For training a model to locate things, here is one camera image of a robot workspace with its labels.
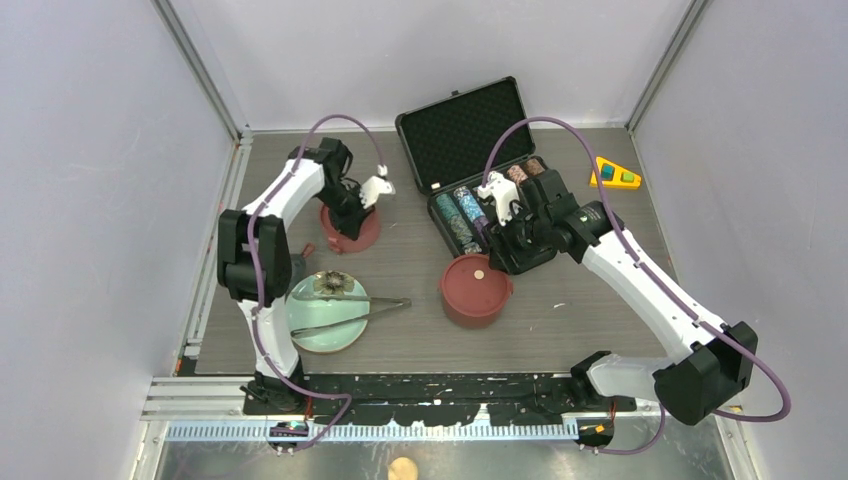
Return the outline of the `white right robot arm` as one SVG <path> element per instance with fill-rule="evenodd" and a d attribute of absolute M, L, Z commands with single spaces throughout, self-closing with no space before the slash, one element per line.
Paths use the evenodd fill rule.
<path fill-rule="evenodd" d="M 758 337 L 703 308 L 637 245 L 600 201 L 579 205 L 555 170 L 516 184 L 498 172 L 474 190 L 496 217 L 486 227 L 490 264 L 534 249 L 569 255 L 609 285 L 648 326 L 665 354 L 629 358 L 599 351 L 571 369 L 571 397 L 596 410 L 610 397 L 657 402 L 695 425 L 750 383 Z"/>

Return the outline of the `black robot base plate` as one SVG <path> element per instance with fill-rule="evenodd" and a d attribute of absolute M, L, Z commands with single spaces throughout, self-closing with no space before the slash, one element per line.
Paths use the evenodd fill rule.
<path fill-rule="evenodd" d="M 486 411 L 495 426 L 553 425 L 566 413 L 633 412 L 629 397 L 600 397 L 553 373 L 312 374 L 296 392 L 256 374 L 241 386 L 247 415 L 307 414 L 320 425 L 468 425 Z M 313 396 L 307 397 L 306 391 Z"/>

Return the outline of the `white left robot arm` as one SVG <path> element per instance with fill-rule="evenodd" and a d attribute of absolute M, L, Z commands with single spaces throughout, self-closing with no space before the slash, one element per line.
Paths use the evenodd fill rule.
<path fill-rule="evenodd" d="M 288 327 L 293 264 L 287 230 L 318 199 L 334 230 L 357 240 L 379 197 L 395 192 L 383 159 L 363 183 L 349 178 L 352 162 L 352 152 L 336 138 L 324 137 L 316 147 L 300 145 L 259 197 L 218 217 L 217 281 L 244 314 L 256 356 L 254 377 L 244 391 L 284 414 L 298 412 L 312 395 L 302 383 L 300 355 Z"/>

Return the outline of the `metal tongs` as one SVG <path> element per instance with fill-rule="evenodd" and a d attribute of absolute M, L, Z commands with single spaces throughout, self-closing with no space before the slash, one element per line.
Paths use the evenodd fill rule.
<path fill-rule="evenodd" d="M 370 321 L 391 315 L 395 310 L 403 310 L 412 306 L 412 300 L 406 297 L 375 297 L 375 296 L 351 296 L 351 295 L 327 295 L 327 296 L 295 296 L 296 300 L 323 302 L 330 305 L 330 309 L 320 309 L 319 312 L 329 320 L 321 320 L 318 325 L 295 328 L 291 331 L 292 338 L 313 336 L 324 330 L 357 323 Z M 358 314 L 349 314 L 346 304 L 363 304 L 367 311 Z"/>

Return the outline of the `light green ceramic plate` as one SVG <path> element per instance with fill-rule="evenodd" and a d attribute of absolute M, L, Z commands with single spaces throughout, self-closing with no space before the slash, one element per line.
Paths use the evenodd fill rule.
<path fill-rule="evenodd" d="M 364 333 L 370 304 L 339 300 L 341 296 L 365 297 L 366 291 L 353 276 L 339 271 L 318 272 L 293 287 L 286 306 L 288 328 L 298 347 L 312 353 L 335 353 Z"/>

